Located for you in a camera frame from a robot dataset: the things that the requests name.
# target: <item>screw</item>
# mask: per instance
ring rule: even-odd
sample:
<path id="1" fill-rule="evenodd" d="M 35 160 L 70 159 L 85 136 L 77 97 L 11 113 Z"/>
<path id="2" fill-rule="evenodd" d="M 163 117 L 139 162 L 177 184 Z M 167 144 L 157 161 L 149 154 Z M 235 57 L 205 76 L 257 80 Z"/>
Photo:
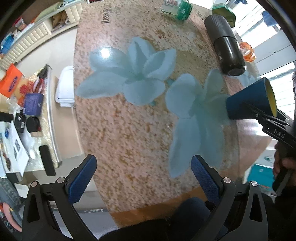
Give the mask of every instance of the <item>screw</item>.
<path id="1" fill-rule="evenodd" d="M 35 181 L 35 182 L 32 182 L 32 183 L 31 183 L 31 186 L 32 186 L 32 187 L 35 187 L 35 186 L 37 186 L 37 184 L 38 184 L 38 182 Z"/>
<path id="2" fill-rule="evenodd" d="M 230 182 L 231 182 L 231 180 L 230 180 L 229 177 L 225 177 L 225 178 L 223 178 L 223 181 L 224 181 L 225 183 L 230 183 Z"/>
<path id="3" fill-rule="evenodd" d="M 63 183 L 65 181 L 65 178 L 64 177 L 59 177 L 58 179 L 57 179 L 57 182 L 58 183 Z"/>
<path id="4" fill-rule="evenodd" d="M 254 187 L 257 187 L 258 186 L 258 183 L 256 181 L 251 181 L 251 184 L 254 186 Z"/>

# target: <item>orange package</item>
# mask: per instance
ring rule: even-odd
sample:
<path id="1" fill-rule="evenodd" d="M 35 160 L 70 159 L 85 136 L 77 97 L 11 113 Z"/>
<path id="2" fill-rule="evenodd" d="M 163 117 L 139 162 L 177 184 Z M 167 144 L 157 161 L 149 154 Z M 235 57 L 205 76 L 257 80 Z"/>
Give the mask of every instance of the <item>orange package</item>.
<path id="1" fill-rule="evenodd" d="M 0 93 L 10 98 L 21 78 L 22 72 L 11 64 L 0 82 Z"/>

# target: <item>cup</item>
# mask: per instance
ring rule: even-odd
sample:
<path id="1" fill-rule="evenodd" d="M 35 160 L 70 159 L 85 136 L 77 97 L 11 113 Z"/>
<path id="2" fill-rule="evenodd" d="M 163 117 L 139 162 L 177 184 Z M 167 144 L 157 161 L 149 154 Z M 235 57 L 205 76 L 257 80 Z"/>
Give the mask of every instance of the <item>cup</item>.
<path id="1" fill-rule="evenodd" d="M 226 108 L 229 119 L 254 119 L 254 113 L 243 102 L 254 105 L 268 115 L 277 116 L 274 91 L 265 77 L 227 98 Z"/>

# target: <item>jeans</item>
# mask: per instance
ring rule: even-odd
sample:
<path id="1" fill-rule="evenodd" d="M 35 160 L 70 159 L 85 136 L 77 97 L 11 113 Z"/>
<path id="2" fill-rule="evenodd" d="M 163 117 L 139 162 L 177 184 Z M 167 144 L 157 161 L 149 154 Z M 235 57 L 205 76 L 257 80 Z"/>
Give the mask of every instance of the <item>jeans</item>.
<path id="1" fill-rule="evenodd" d="M 171 217 L 169 240 L 190 241 L 203 226 L 210 213 L 201 199 L 197 197 L 187 199 Z M 216 238 L 221 238 L 227 231 L 228 229 L 222 226 Z"/>

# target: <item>black thermos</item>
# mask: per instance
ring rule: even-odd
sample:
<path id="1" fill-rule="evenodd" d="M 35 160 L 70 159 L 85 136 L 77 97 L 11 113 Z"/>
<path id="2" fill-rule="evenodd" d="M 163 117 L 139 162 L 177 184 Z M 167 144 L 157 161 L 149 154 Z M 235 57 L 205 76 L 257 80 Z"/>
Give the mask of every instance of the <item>black thermos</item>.
<path id="1" fill-rule="evenodd" d="M 227 20 L 213 14 L 205 19 L 205 27 L 218 55 L 222 72 L 229 76 L 243 74 L 246 70 L 244 57 Z"/>

